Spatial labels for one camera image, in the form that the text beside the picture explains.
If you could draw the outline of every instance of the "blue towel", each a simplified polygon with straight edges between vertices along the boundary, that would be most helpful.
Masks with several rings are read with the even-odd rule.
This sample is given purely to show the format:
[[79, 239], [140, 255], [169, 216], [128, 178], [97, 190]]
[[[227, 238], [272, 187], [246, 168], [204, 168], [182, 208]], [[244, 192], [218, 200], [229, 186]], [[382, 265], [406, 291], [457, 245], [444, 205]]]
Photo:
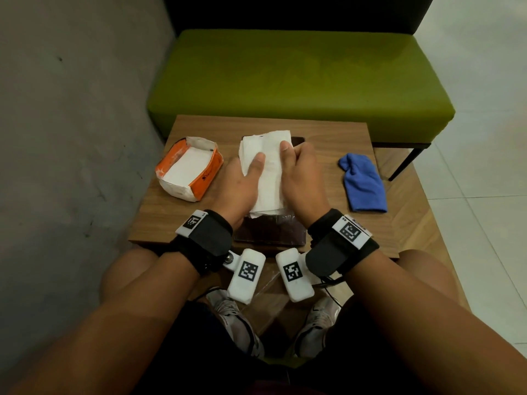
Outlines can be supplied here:
[[346, 154], [338, 165], [346, 171], [344, 187], [353, 212], [388, 212], [383, 181], [366, 155]]

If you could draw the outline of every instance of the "gray concrete wall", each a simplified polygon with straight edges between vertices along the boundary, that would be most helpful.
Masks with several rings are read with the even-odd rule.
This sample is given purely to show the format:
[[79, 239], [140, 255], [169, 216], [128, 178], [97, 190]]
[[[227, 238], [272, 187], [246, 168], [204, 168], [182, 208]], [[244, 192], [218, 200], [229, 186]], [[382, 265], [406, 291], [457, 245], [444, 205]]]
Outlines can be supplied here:
[[98, 304], [162, 142], [162, 0], [0, 0], [0, 370]]

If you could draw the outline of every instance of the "sneaker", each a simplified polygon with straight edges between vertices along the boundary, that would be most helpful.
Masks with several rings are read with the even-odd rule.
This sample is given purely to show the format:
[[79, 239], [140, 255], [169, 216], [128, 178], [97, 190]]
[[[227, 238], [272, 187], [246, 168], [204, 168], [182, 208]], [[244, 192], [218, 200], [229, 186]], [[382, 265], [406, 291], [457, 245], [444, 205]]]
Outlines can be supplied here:
[[330, 297], [319, 299], [309, 311], [306, 324], [300, 330], [293, 346], [293, 355], [314, 358], [326, 347], [326, 332], [337, 321], [340, 306]]
[[265, 356], [264, 346], [247, 319], [240, 313], [234, 300], [228, 297], [227, 291], [211, 288], [205, 295], [212, 309], [219, 315], [225, 329], [236, 346], [248, 355], [256, 358]]

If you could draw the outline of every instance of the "tissue box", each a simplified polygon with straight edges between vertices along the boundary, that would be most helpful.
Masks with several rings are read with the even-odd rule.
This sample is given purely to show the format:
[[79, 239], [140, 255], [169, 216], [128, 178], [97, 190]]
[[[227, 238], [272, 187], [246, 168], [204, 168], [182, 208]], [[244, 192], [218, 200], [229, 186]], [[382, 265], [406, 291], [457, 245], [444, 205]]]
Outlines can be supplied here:
[[155, 167], [155, 175], [170, 195], [196, 202], [203, 198], [222, 164], [223, 157], [215, 142], [186, 137], [170, 148]]

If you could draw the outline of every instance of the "wooden tabletop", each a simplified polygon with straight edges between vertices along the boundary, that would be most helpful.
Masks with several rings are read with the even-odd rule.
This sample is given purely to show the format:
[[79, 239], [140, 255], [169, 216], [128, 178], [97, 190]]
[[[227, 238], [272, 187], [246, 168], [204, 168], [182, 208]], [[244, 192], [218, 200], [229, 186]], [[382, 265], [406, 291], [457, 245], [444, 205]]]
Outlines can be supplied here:
[[[318, 160], [323, 166], [329, 204], [343, 213], [349, 213], [342, 181], [344, 171], [339, 168], [337, 161], [346, 153], [352, 152], [367, 155], [377, 166], [365, 123], [179, 115], [164, 152], [168, 152], [170, 147], [183, 137], [204, 137], [218, 144], [218, 150], [227, 162], [238, 156], [243, 136], [275, 130], [289, 130], [291, 136], [304, 137], [306, 141], [313, 143]], [[175, 230], [194, 210], [203, 210], [212, 204], [222, 173], [223, 168], [214, 178], [203, 199], [193, 203], [167, 194], [152, 172], [153, 179], [132, 223], [128, 240], [142, 245], [169, 243], [175, 236]], [[351, 215], [372, 232], [375, 241], [388, 257], [399, 257], [399, 247], [394, 237], [389, 212], [351, 212]]]

